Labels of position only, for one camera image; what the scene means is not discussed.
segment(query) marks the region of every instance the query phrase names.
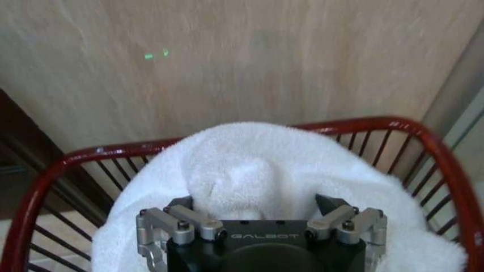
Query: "red wire basket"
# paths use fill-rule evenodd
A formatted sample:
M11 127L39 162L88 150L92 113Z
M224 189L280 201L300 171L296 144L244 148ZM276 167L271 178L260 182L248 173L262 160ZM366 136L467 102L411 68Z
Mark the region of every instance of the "red wire basket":
M367 158L375 166L379 166L382 161L384 161L387 172L400 176L403 186L408 189L412 196L418 198L432 231L463 244L470 256L467 271L484 271L484 222L480 208L468 178L451 150L443 144L439 137L422 124L398 117L359 118L299 125L296 127L332 136L359 156ZM399 148L395 149L392 158L383 160L382 158L390 157L384 153L392 149L388 143L392 142L394 136L400 137L402 144L398 145ZM32 252L47 256L52 261L67 266L74 271L87 271L90 269L87 268L88 265L82 267L60 257L52 250L32 242L32 235L43 235L44 241L58 244L71 254L83 258L87 263L90 262L88 252L80 250L78 246L60 237L60 233L58 234L62 228L56 226L47 229L36 222L39 212L42 209L46 209L62 221L66 225L64 227L74 233L78 233L91 243L91 235L83 227L68 219L56 210L56 207L50 205L47 200L51 195L56 195L59 199L72 206L86 220L96 227L100 227L106 222L106 216L96 216L88 205L83 204L86 201L78 201L72 195L59 193L59 190L55 188L60 178L75 167L94 163L99 167L99 171L108 177L107 180L114 182L114 188L120 192L132 176L148 162L150 157L162 152L166 147L175 144L179 140L178 138L143 143L116 144L87 148L67 154L63 160L58 161L42 173L26 194L8 233L0 271L50 271L46 267L30 261ZM414 142L419 143L420 150L416 153L414 152L414 159L407 159L406 162L403 159L404 155L412 154L412 150L415 151ZM371 153L371 147L375 147L375 153L366 156L367 153ZM423 170L424 167L422 165L426 162L431 162L431 167ZM424 171L424 174L419 178L418 173L422 171ZM115 199L116 196L112 193L110 195L106 192L106 194L108 198ZM452 213L446 215L446 222L431 224L435 217L448 206L452 207L450 209ZM456 233L455 237L450 237L452 229Z

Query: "basket rim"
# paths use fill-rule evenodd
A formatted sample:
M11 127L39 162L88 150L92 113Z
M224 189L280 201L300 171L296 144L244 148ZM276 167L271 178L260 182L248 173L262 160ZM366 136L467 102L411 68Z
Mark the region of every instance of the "basket rim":
M456 209L458 224L460 226L460 240L468 252L468 271L484 271L484 220L480 206L472 191L470 180L459 162L440 138L419 122L395 116L363 117L338 121L316 122L294 126L328 135L359 133L374 130L398 130L414 137L424 145L424 149L434 157L436 165L446 177ZM155 155L182 138L163 139L126 144L111 144L74 151L58 160L38 176L22 200L20 208L12 220L4 245L0 263L2 272L22 272L28 262L30 243L35 222L44 198L55 179L74 166L82 163L123 158L127 156Z

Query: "silver bracket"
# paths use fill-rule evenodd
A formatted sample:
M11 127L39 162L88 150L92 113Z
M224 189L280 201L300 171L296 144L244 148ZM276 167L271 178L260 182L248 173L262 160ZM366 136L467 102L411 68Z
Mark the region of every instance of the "silver bracket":
M367 242L372 245L386 246L387 243L387 216L382 210L368 208L351 220L339 224L336 237L344 244L358 244L364 233L370 233Z
M182 205L170 207L170 214L176 218L194 224L195 229L200 232L200 237L206 241L216 241L227 237L227 231L222 221L203 217L191 209Z
M142 210L136 216L138 253L146 257L150 271L166 270L163 251L167 240L163 233L168 233L178 245L190 244L195 240L195 227L187 221L176 219L158 208Z
M355 216L355 209L350 205L342 205L323 219L310 220L306 238L310 240L327 240L331 237L331 231L346 220Z

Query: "white towel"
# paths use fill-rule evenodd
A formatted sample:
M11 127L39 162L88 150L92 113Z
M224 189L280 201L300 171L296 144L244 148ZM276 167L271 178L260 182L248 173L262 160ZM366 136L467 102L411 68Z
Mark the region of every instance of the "white towel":
M216 126L162 152L124 189L94 237L92 269L148 271L136 250L136 215L194 197L216 219L320 217L315 194L339 197L388 216L387 255L378 270L462 271L460 245L426 230L418 203L400 181L382 174L331 138L263 123Z

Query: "beige wall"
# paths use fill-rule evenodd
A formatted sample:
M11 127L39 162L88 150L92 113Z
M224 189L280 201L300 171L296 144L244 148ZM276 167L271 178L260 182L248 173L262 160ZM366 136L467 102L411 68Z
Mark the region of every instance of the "beige wall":
M484 16L482 0L0 7L0 86L64 151L239 120L422 119Z

